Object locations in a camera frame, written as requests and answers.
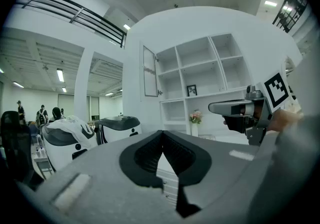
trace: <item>photo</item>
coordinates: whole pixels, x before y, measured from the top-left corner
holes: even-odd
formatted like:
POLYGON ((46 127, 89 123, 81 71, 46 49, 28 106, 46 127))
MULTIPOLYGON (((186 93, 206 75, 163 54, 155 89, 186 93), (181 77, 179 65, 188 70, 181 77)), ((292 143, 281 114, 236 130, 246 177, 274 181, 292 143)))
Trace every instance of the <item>photo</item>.
POLYGON ((195 85, 190 85, 186 87, 188 92, 188 97, 196 96, 197 95, 197 87, 195 85))

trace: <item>vase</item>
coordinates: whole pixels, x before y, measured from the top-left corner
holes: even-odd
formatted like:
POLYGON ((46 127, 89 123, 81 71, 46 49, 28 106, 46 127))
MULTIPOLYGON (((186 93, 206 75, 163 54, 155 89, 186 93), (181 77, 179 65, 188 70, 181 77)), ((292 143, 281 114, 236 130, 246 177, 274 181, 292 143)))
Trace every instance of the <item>vase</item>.
POLYGON ((198 125, 196 123, 193 123, 191 125, 191 135, 194 137, 198 137, 198 125))

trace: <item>black metal railing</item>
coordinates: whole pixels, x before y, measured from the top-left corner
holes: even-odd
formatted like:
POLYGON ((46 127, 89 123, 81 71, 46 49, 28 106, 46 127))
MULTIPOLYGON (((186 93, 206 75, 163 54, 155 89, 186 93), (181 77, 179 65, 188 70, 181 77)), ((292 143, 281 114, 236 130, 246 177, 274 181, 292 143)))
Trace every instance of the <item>black metal railing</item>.
POLYGON ((76 24, 109 38, 111 42, 120 44, 121 48, 124 46, 126 32, 71 0, 16 0, 15 4, 22 5, 23 9, 38 9, 58 15, 71 24, 76 24))
POLYGON ((297 23, 307 7, 307 0, 284 0, 273 25, 288 33, 297 23))

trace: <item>white garment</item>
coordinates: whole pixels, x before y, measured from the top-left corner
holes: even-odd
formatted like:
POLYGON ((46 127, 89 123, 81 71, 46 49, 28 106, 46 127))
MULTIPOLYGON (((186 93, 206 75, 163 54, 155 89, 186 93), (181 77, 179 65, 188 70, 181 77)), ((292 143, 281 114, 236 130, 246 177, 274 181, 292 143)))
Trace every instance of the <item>white garment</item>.
POLYGON ((87 148, 91 147, 87 137, 82 134, 82 130, 89 135, 93 135, 92 130, 87 123, 74 115, 67 116, 65 119, 54 121, 47 127, 49 129, 61 129, 65 132, 71 133, 75 140, 78 141, 82 146, 87 148))

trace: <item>black cap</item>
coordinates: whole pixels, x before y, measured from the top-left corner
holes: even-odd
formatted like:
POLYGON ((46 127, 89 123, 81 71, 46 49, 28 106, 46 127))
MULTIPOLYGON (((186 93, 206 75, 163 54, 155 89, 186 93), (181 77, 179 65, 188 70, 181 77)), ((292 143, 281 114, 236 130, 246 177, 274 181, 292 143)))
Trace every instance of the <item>black cap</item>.
POLYGON ((60 109, 59 107, 54 107, 52 109, 52 115, 54 117, 55 120, 60 120, 61 118, 61 112, 60 112, 60 109))

